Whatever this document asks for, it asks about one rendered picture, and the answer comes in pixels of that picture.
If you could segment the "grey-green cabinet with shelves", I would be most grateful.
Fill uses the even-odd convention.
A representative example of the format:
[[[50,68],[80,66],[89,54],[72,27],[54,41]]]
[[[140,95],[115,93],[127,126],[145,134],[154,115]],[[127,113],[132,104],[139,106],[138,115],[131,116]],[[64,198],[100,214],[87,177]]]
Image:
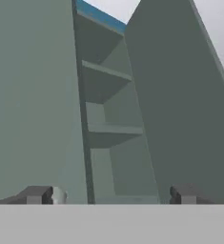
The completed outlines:
[[[88,202],[160,202],[124,31],[71,0]]]

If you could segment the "grey-green cabinet door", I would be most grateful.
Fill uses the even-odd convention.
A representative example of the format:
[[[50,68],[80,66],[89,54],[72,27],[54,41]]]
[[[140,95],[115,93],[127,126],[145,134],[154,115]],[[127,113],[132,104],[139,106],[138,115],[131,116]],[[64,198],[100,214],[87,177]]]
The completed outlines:
[[[0,0],[0,198],[88,201],[71,0]]]
[[[224,71],[195,3],[141,0],[125,39],[161,199],[224,203]]]

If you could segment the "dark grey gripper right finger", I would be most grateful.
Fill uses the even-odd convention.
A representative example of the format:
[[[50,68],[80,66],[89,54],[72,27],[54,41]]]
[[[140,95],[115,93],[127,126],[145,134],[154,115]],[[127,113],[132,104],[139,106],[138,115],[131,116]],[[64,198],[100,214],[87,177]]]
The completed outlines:
[[[213,201],[197,194],[189,187],[170,187],[171,204],[213,204]]]

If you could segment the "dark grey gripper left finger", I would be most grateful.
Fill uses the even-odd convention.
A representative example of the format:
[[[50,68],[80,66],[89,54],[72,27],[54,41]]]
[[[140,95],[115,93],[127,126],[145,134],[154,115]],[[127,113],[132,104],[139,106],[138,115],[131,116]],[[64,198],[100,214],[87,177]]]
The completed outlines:
[[[22,192],[0,199],[0,204],[52,204],[52,186],[28,186]]]

